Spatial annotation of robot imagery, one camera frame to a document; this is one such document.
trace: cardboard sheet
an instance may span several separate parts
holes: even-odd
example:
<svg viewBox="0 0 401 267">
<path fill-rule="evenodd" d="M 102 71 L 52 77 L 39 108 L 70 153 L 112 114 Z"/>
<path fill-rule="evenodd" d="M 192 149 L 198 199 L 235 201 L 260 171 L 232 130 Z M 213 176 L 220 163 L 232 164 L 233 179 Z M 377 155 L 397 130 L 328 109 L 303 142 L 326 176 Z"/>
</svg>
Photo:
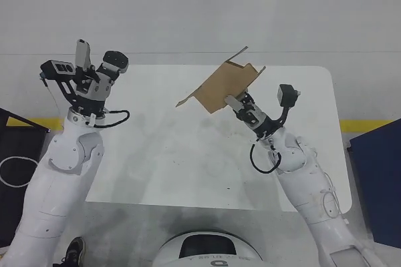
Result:
<svg viewBox="0 0 401 267">
<path fill-rule="evenodd" d="M 237 97 L 246 90 L 266 68 L 263 67 L 261 71 L 257 71 L 250 63 L 242 66 L 231 61 L 247 48 L 247 46 L 244 47 L 221 64 L 198 89 L 178 102 L 176 107 L 186 103 L 190 97 L 194 96 L 212 114 L 227 105 L 225 103 L 226 96 Z"/>
</svg>

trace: gray floor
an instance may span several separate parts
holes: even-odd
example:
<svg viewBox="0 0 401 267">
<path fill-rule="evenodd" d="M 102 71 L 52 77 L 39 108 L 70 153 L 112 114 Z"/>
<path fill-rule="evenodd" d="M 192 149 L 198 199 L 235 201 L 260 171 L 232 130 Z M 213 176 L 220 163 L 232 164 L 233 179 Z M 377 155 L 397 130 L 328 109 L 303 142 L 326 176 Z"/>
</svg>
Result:
<svg viewBox="0 0 401 267">
<path fill-rule="evenodd" d="M 353 205 L 345 217 L 351 231 L 390 266 L 401 266 L 401 250 L 372 241 L 349 162 L 348 168 Z M 150 266 L 169 238 L 202 228 L 223 229 L 248 240 L 274 266 L 319 266 L 313 238 L 296 213 L 92 202 L 81 204 L 71 215 L 55 262 L 60 261 L 73 237 L 83 236 L 88 244 L 87 267 Z"/>
</svg>

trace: black shoe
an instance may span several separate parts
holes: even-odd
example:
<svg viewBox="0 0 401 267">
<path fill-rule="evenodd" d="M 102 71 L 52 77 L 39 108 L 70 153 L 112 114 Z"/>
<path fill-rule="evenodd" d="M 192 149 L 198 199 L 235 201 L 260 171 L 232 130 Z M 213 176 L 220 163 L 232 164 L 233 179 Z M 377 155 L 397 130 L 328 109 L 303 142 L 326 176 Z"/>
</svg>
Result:
<svg viewBox="0 0 401 267">
<path fill-rule="evenodd" d="M 81 237 L 74 238 L 67 248 L 65 258 L 62 259 L 62 266 L 83 267 L 86 245 Z"/>
</svg>

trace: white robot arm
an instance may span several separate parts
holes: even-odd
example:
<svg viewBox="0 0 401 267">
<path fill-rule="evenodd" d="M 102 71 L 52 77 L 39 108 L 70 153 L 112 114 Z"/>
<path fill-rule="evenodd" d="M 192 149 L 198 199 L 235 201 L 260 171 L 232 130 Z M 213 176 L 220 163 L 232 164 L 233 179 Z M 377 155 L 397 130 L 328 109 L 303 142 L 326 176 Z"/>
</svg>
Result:
<svg viewBox="0 0 401 267">
<path fill-rule="evenodd" d="M 336 189 L 318 164 L 316 152 L 303 138 L 295 137 L 283 127 L 289 108 L 295 105 L 299 94 L 291 85 L 280 85 L 278 98 L 283 113 L 277 120 L 262 112 L 247 92 L 236 98 L 226 98 L 237 117 L 257 134 L 263 147 L 269 150 L 269 158 L 274 165 L 264 172 L 255 166 L 251 158 L 253 166 L 262 173 L 275 171 L 289 201 L 309 226 L 322 267 L 387 266 L 349 231 L 340 212 Z"/>
<path fill-rule="evenodd" d="M 76 68 L 71 63 L 49 60 L 41 66 L 41 79 L 55 80 L 71 103 L 64 131 L 53 137 L 25 192 L 23 215 L 15 237 L 0 261 L 0 267 L 51 266 L 59 237 L 71 208 L 84 200 L 94 180 L 104 147 L 99 131 L 104 104 L 111 86 L 128 68 L 128 58 L 117 51 L 106 52 L 100 68 L 90 65 L 89 44 L 78 40 Z M 70 81 L 76 84 L 73 90 Z M 64 89 L 66 84 L 69 93 Z"/>
</svg>

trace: white table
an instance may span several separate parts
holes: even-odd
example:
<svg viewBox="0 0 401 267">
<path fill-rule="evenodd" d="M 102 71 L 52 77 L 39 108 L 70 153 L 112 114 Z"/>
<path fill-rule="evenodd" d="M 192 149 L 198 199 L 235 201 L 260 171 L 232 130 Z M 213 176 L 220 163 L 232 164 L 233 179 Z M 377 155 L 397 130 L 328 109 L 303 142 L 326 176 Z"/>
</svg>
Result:
<svg viewBox="0 0 401 267">
<path fill-rule="evenodd" d="M 175 108 L 217 67 L 131 65 L 119 77 L 106 107 L 128 109 L 131 118 L 102 132 L 106 153 L 87 201 L 295 211 L 277 178 L 251 166 L 255 134 L 230 107 L 210 115 L 191 98 Z M 331 75 L 322 67 L 267 66 L 249 92 L 272 119 L 281 115 L 280 83 L 301 91 L 286 127 L 317 148 L 347 212 L 352 197 Z M 257 165 L 270 168 L 267 152 L 257 148 Z"/>
</svg>

